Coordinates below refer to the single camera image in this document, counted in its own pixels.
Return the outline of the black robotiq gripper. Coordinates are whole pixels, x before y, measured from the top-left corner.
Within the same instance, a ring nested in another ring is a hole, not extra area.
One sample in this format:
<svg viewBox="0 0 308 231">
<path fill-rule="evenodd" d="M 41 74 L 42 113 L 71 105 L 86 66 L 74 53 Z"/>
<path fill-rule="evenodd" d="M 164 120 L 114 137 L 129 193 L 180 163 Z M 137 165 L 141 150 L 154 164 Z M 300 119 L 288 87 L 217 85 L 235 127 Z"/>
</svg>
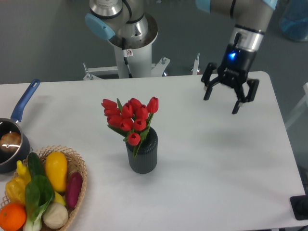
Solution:
<svg viewBox="0 0 308 231">
<path fill-rule="evenodd" d="M 237 114 L 244 103 L 252 102 L 259 86 L 259 79 L 249 78 L 247 80 L 247 76 L 255 57 L 255 51 L 248 51 L 228 44 L 220 66 L 218 67 L 216 63 L 208 63 L 202 75 L 201 81 L 205 85 L 204 100 L 209 100 L 213 87 L 220 82 L 234 89 L 237 95 L 238 100 L 232 114 Z M 218 76 L 210 80 L 214 70 L 217 70 Z M 249 86 L 246 96 L 243 89 L 245 82 Z"/>
</svg>

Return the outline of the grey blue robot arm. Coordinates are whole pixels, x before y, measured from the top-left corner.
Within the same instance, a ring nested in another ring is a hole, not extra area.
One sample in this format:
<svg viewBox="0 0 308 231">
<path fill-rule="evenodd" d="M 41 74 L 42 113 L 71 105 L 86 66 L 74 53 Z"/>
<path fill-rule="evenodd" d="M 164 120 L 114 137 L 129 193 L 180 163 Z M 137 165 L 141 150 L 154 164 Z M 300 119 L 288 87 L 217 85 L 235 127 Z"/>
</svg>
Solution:
<svg viewBox="0 0 308 231">
<path fill-rule="evenodd" d="M 239 108 L 254 100 L 259 80 L 248 73 L 276 8 L 274 0 L 198 0 L 198 9 L 219 13 L 236 24 L 221 64 L 209 63 L 202 75 L 204 99 L 220 83 L 234 89 Z M 157 23 L 144 11 L 141 0 L 91 0 L 85 23 L 93 34 L 109 41 L 117 58 L 120 78 L 149 77 L 152 74 L 152 43 L 158 35 Z"/>
</svg>

